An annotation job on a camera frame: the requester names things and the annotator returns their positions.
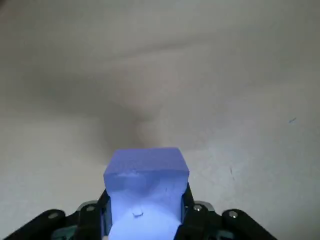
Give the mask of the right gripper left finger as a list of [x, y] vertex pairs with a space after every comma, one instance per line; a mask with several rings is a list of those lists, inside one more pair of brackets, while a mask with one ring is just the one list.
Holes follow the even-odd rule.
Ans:
[[6, 240], [102, 240], [112, 225], [110, 197], [104, 190], [98, 200], [82, 203], [66, 215], [46, 210], [5, 237]]

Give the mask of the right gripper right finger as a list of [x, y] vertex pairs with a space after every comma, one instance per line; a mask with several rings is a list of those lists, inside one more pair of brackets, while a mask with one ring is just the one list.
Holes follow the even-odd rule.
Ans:
[[182, 196], [182, 223], [176, 240], [276, 240], [269, 231], [240, 209], [221, 215], [195, 201], [188, 185]]

